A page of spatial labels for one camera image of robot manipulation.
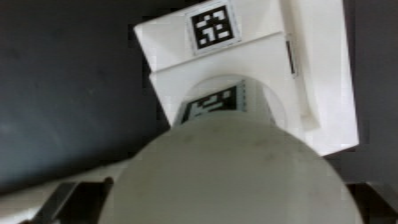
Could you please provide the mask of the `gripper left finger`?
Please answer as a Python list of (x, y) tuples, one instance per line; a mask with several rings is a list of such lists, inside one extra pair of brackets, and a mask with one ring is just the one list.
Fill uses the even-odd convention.
[(98, 224), (114, 178), (63, 182), (31, 224)]

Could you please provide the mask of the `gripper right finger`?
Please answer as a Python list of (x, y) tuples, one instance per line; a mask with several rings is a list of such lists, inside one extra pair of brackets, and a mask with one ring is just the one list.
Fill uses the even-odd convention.
[(365, 224), (398, 224), (398, 192), (388, 184), (347, 184)]

